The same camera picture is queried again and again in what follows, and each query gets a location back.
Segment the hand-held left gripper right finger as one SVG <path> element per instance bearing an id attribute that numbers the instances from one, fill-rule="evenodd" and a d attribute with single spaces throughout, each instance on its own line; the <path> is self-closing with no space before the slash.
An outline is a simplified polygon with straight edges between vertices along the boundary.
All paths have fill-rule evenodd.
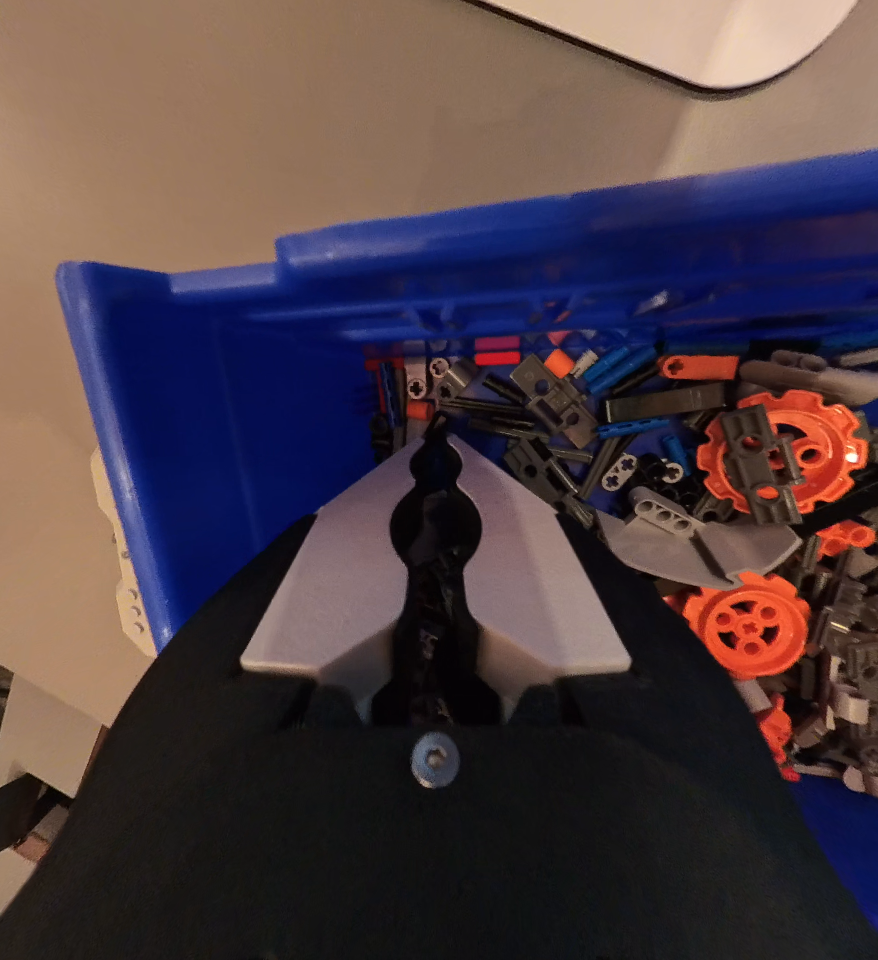
<path id="1" fill-rule="evenodd" d="M 531 687 L 627 673 L 630 654 L 565 516 L 459 438 L 440 436 L 440 455 L 440 544 L 473 720 L 506 720 Z"/>

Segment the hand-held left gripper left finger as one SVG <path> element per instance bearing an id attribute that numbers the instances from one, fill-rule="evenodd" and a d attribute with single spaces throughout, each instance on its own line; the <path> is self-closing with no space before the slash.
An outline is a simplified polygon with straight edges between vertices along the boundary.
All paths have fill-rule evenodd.
<path id="1" fill-rule="evenodd" d="M 415 486 L 418 439 L 317 511 L 289 570 L 241 655 L 253 673 L 291 675 L 349 692 L 360 719 L 392 677 L 392 634 L 407 567 L 390 522 Z"/>

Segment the pile of toy building pieces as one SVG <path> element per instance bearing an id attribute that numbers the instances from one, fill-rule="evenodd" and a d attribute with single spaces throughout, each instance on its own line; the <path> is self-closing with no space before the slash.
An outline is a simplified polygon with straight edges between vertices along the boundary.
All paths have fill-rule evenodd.
<path id="1" fill-rule="evenodd" d="M 513 478 L 655 581 L 678 613 L 694 589 L 732 590 L 744 572 L 791 582 L 810 607 L 805 654 L 777 676 L 723 669 L 785 779 L 830 777 L 878 798 L 878 428 L 867 418 L 877 336 L 843 354 L 852 340 L 815 341 L 819 353 L 749 346 L 745 356 L 655 343 L 544 355 L 520 350 L 517 337 L 500 343 L 472 357 L 378 363 L 376 462 L 451 417 L 503 438 Z M 696 454 L 716 416 L 792 389 L 848 407 L 868 460 L 835 502 L 796 524 L 759 524 L 707 490 Z"/>

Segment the blue plastic bin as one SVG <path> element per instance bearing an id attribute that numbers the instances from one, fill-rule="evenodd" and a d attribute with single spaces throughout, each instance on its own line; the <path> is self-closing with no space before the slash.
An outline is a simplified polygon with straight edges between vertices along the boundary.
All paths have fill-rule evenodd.
<path id="1" fill-rule="evenodd" d="M 341 224 L 272 261 L 58 270 L 157 658 L 42 876 L 30 956 L 878 958 L 878 798 L 784 778 L 735 682 L 565 516 L 630 654 L 473 720 L 440 436 L 376 462 L 375 366 L 525 352 L 818 354 L 878 341 L 878 150 Z M 413 441 L 392 677 L 241 655 L 328 501 Z"/>

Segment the large orange gear wheel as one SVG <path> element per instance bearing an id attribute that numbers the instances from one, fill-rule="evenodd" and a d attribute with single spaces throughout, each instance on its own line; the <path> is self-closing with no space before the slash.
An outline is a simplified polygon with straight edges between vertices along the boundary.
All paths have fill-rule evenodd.
<path id="1" fill-rule="evenodd" d="M 768 391 L 737 402 L 706 428 L 697 467 L 713 496 L 759 524 L 796 524 L 854 485 L 868 460 L 858 418 L 812 390 Z"/>

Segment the white stand base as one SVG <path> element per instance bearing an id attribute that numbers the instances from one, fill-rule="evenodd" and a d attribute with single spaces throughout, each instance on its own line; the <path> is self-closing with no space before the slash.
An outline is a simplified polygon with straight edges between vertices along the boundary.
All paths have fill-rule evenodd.
<path id="1" fill-rule="evenodd" d="M 628 64 L 706 91 L 747 90 L 814 54 L 855 1 L 479 1 Z"/>

